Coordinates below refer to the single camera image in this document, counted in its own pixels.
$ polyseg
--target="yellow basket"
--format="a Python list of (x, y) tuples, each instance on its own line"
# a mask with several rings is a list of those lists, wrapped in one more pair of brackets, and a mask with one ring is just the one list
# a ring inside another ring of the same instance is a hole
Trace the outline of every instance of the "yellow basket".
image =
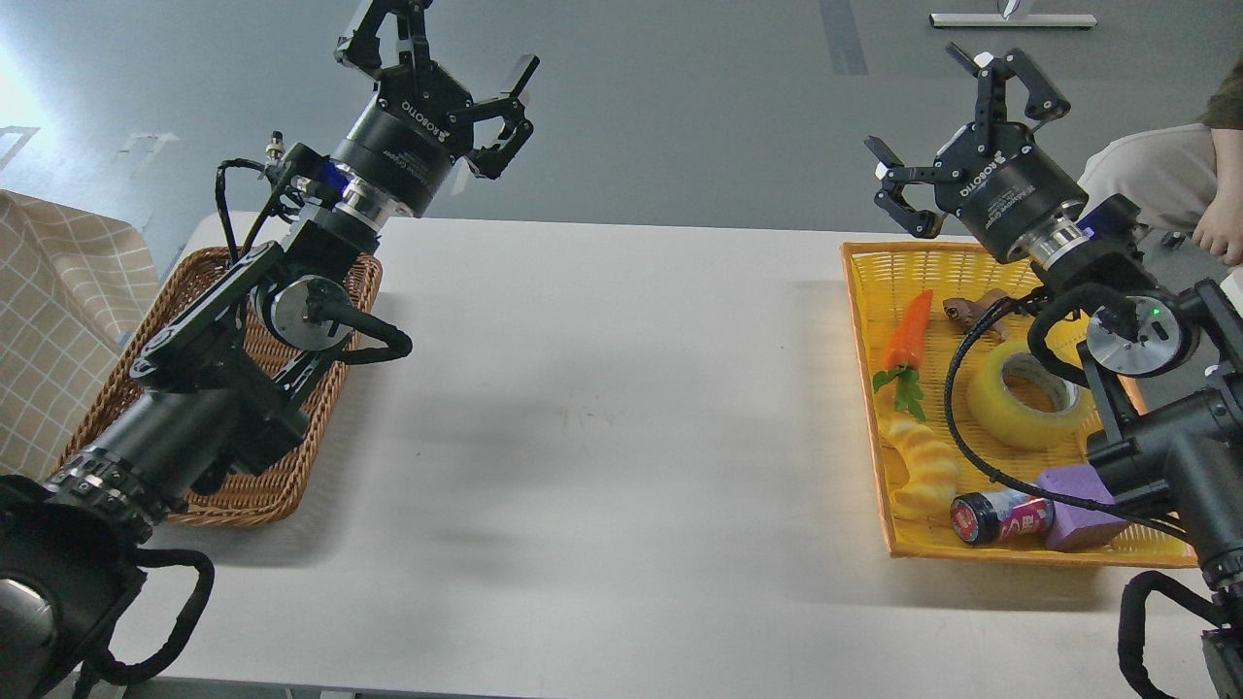
[[(1018, 297), (1039, 286), (1039, 279), (1027, 262), (998, 265), (975, 243), (846, 243), (842, 246), (842, 261), (845, 266), (859, 373), (866, 396), (881, 529), (891, 556), (1049, 566), (1196, 566), (1195, 552), (1186, 544), (1144, 526), (1127, 527), (1108, 546), (1063, 553), (1045, 550), (1040, 539), (1033, 536), (996, 546), (967, 546), (950, 526), (948, 502), (943, 520), (909, 521), (895, 517), (890, 509), (890, 495), (906, 483), (906, 466), (897, 451), (884, 444), (876, 430), (871, 376), (881, 369), (885, 347), (907, 303), (926, 289), (933, 291), (933, 311), (929, 322), (924, 366), (920, 369), (920, 387), (926, 397), (924, 410), (927, 413), (927, 425), (947, 444), (953, 444), (946, 428), (941, 394), (950, 359), (958, 348), (963, 332), (940, 311), (941, 301), (953, 297), (979, 299), (992, 289)], [(1024, 337), (1030, 321), (1008, 316), (1003, 325), (1011, 337)], [(1065, 356), (1065, 352), (1073, 351), (1083, 340), (1085, 325), (1086, 321), (1058, 323), (1049, 335), (1049, 347)], [(996, 342), (987, 337), (978, 341), (963, 359), (956, 379), (953, 414), (967, 444), (988, 463), (1029, 481), (1048, 468), (1083, 464), (1086, 460), (1084, 443), (1089, 434), (1100, 429), (1100, 418), (1095, 412), (1075, 434), (1050, 445), (1045, 451), (1013, 449), (975, 424), (967, 408), (967, 382), (992, 346)], [(962, 460), (961, 471), (958, 493), (999, 488), (966, 459)]]

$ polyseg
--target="gray floor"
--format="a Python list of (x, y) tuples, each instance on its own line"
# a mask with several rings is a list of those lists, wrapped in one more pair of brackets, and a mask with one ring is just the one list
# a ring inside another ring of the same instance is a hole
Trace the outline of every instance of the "gray floor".
[[(875, 162), (863, 139), (881, 136), (925, 164), (970, 119), (975, 85), (946, 42), (1019, 46), (1040, 63), (1074, 109), (1039, 142), (1075, 174), (1112, 138), (1193, 121), (1243, 26), (1243, 4), (1219, 0), (1038, 2), (1094, 12), (1091, 31), (927, 22), (930, 11), (992, 7), (443, 0), (428, 16), (433, 56), (476, 97), (523, 52), (543, 65), (526, 149), (498, 182), (450, 175), (428, 215), (894, 231), (870, 203)], [(0, 187), (134, 224), (167, 271), (213, 213), (216, 163), (261, 157), (272, 129), (321, 152), (348, 129), (370, 91), (331, 57), (352, 11), (331, 0), (0, 0)], [(259, 205), (257, 183), (231, 183), (236, 209)], [(1151, 259), (1175, 287), (1223, 272), (1187, 250)], [(1197, 372), (1154, 391), (1176, 394)], [(272, 692), (209, 694), (283, 697)], [(159, 683), (127, 697), (193, 695)]]

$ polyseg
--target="purple block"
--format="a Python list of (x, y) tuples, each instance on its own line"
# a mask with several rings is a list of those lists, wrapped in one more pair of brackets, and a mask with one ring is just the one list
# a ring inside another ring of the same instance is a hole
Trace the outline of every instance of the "purple block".
[[(1114, 496), (1100, 481), (1096, 469), (1089, 464), (1048, 469), (1035, 478), (1035, 484), (1052, 493), (1114, 504)], [(1127, 521), (1114, 515), (1054, 502), (1053, 529), (1045, 536), (1044, 547), (1052, 551), (1078, 551), (1104, 546), (1127, 526)]]

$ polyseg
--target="person's hand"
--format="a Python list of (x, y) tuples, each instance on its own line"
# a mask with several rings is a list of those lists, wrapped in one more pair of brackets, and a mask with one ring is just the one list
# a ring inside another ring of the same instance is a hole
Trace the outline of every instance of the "person's hand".
[(1243, 194), (1218, 192), (1199, 218), (1191, 241), (1223, 265), (1243, 264)]

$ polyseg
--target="beige pants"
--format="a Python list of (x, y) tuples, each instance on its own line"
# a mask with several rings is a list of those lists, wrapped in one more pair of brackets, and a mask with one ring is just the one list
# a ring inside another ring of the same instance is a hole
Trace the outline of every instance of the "beige pants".
[(1119, 138), (1088, 159), (1079, 187), (1088, 206), (1122, 194), (1140, 206), (1140, 223), (1191, 233), (1217, 194), (1217, 157), (1204, 124), (1145, 131)]

